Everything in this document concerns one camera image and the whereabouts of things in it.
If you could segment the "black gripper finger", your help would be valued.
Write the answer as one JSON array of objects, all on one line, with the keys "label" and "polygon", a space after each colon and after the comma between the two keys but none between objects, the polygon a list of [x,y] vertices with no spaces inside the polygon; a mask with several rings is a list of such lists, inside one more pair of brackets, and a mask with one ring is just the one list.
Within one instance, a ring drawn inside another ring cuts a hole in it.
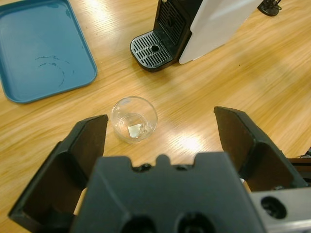
[{"label": "black gripper finger", "polygon": [[307,187],[307,182],[247,113],[214,107],[222,148],[252,192]]},{"label": "black gripper finger", "polygon": [[107,115],[77,122],[56,144],[8,217],[28,231],[68,231],[94,165],[104,152]]}]

